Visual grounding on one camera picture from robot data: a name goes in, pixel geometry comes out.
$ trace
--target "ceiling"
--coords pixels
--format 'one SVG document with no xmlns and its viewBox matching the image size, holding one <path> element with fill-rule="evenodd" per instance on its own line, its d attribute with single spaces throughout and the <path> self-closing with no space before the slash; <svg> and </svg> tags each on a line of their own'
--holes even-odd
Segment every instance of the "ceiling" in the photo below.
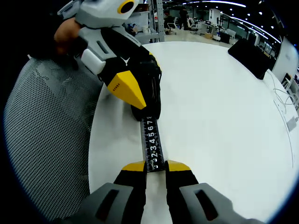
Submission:
<svg viewBox="0 0 299 224">
<path fill-rule="evenodd" d="M 163 0 L 163 8 L 180 9 L 183 3 L 186 3 L 183 6 L 194 7 L 194 10 L 208 10 L 210 8 L 218 7 L 217 9 L 229 16 L 234 16 L 244 21 L 247 18 L 247 22 L 250 22 L 251 24 L 254 24 L 262 28 L 278 40 L 281 40 L 281 37 L 283 36 L 287 36 L 287 38 L 293 44 L 298 44 L 298 38 L 296 37 L 295 33 L 299 29 L 299 25 L 298 18 L 295 18 L 295 16 L 297 15 L 295 6 L 292 7 L 288 4 L 283 5 L 282 1 L 272 0 L 228 1 L 243 4 L 246 7 L 235 6 L 225 3 L 212 3 L 204 1 L 198 2 L 196 0 L 195 3 L 193 3 L 193 1 L 191 0 Z M 265 36 L 269 38 L 270 42 L 275 42 L 275 40 L 269 35 L 265 34 Z"/>
</svg>

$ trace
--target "yellow robot part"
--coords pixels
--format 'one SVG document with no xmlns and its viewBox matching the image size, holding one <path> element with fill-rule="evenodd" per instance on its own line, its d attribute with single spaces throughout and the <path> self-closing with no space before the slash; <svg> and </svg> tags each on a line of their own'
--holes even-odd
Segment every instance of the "yellow robot part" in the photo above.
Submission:
<svg viewBox="0 0 299 224">
<path fill-rule="evenodd" d="M 187 165 L 181 163 L 181 162 L 176 162 L 172 160 L 168 160 L 168 167 L 169 171 L 185 171 L 185 170 L 191 170 Z"/>
<path fill-rule="evenodd" d="M 145 161 L 130 163 L 130 164 L 126 165 L 124 168 L 122 168 L 122 170 L 142 172 L 144 169 L 144 164 L 145 164 Z"/>
<path fill-rule="evenodd" d="M 108 89 L 117 98 L 140 110 L 146 107 L 140 87 L 131 71 L 117 73 L 108 85 Z"/>
</svg>

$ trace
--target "black monitor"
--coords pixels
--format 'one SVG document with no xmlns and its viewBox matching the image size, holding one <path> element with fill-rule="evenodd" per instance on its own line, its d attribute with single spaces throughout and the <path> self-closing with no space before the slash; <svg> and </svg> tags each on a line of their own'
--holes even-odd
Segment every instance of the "black monitor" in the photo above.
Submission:
<svg viewBox="0 0 299 224">
<path fill-rule="evenodd" d="M 238 40 L 228 53 L 242 63 L 258 79 L 263 79 L 270 67 L 270 58 L 245 39 Z"/>
</svg>

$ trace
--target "desk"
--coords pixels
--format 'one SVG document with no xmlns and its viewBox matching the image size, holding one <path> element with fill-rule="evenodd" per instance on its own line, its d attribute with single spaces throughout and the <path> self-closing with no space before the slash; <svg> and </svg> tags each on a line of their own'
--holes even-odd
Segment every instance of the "desk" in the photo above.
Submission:
<svg viewBox="0 0 299 224">
<path fill-rule="evenodd" d="M 299 170 L 299 126 L 290 133 L 291 153 L 270 73 L 256 79 L 227 48 L 212 44 L 160 42 L 145 47 L 163 71 L 158 124 L 165 160 L 188 165 L 199 182 L 228 197 L 245 218 L 268 221 L 289 195 Z M 295 115 L 295 108 L 287 106 L 285 119 Z M 143 159 L 139 122 L 130 106 L 106 88 L 89 147 L 91 192 L 113 182 L 128 163 Z M 150 173 L 147 180 L 142 223 L 171 224 L 164 173 Z"/>
</svg>

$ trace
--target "office chair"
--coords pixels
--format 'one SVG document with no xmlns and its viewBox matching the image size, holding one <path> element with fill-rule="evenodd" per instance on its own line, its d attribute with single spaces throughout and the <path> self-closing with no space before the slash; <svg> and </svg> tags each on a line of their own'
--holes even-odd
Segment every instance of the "office chair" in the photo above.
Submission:
<svg viewBox="0 0 299 224">
<path fill-rule="evenodd" d="M 171 29 L 176 29 L 176 21 L 177 21 L 177 17 L 174 18 L 173 22 L 168 22 L 166 28 L 169 29 L 168 34 L 174 33 L 177 34 L 176 31 L 173 31 Z"/>
<path fill-rule="evenodd" d="M 231 39 L 233 39 L 233 40 L 235 39 L 235 34 L 236 34 L 235 31 L 233 31 L 231 29 L 227 29 L 226 32 L 230 35 Z"/>
<path fill-rule="evenodd" d="M 4 110 L 11 166 L 48 221 L 71 216 L 89 195 L 89 138 L 102 82 L 73 62 L 31 58 Z"/>
</svg>

